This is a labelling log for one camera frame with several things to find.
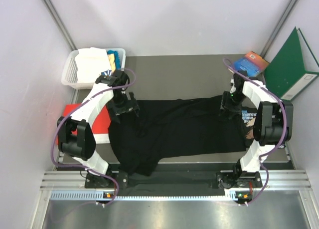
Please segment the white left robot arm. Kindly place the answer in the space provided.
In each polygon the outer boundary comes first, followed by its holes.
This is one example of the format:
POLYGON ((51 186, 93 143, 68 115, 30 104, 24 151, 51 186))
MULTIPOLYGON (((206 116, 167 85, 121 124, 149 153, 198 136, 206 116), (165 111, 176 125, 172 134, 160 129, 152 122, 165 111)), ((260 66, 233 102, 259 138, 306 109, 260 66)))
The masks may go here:
POLYGON ((96 151, 92 126, 104 108, 116 123, 124 113, 138 113, 134 94, 127 92, 136 81, 130 79, 129 72, 131 69, 124 68, 115 70, 110 76, 100 75, 83 102, 57 121, 53 145, 78 161, 78 167, 96 175, 96 182, 104 188, 112 184, 113 175, 108 172, 109 164, 96 151))

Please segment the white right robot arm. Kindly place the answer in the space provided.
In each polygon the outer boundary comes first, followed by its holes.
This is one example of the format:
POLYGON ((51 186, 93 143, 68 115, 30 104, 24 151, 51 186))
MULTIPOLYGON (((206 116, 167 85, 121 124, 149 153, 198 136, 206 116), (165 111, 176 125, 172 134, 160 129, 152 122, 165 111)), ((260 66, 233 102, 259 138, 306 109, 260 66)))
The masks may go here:
POLYGON ((222 95, 221 116, 232 118, 240 115, 245 98, 257 108, 253 124, 254 140, 236 163, 232 175, 224 177, 225 182, 239 187, 257 180, 261 164, 269 154, 291 139, 293 126, 293 104, 279 99, 263 82, 249 78, 243 70, 233 73, 231 90, 222 95))

